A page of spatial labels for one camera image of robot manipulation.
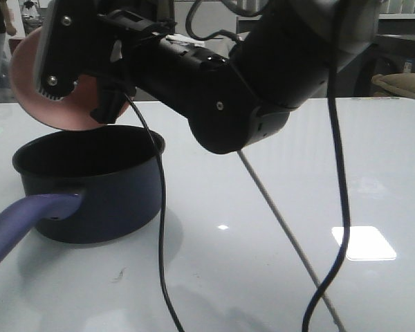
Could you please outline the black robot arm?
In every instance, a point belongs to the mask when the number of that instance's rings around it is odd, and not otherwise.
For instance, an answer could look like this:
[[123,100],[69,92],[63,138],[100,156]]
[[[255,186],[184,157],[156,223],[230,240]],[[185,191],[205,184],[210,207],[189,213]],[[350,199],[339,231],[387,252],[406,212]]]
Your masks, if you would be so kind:
[[98,82],[90,116],[116,120],[122,93],[146,91],[188,121],[205,149],[237,151],[277,133],[368,45],[379,1],[269,1],[223,57],[170,39],[168,1],[51,1],[35,58],[38,93],[61,100],[86,74]]

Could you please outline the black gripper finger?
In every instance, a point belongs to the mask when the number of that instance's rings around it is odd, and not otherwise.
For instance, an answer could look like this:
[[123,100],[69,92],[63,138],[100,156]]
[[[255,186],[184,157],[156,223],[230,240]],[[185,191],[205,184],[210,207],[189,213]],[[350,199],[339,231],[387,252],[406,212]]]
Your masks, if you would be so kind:
[[34,66],[38,93],[70,95],[82,74],[105,77],[122,58],[121,41],[98,12],[99,1],[51,1],[41,27]]

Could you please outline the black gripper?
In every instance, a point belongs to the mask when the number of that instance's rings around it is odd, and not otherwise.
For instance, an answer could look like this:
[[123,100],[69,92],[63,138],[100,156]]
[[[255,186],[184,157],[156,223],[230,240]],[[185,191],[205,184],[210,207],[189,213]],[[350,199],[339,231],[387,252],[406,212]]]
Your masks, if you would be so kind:
[[232,61],[166,38],[173,21],[128,10],[98,14],[99,27],[121,43],[120,59],[100,65],[96,120],[113,123],[122,93],[140,88],[187,118],[193,130],[249,130],[259,99]]

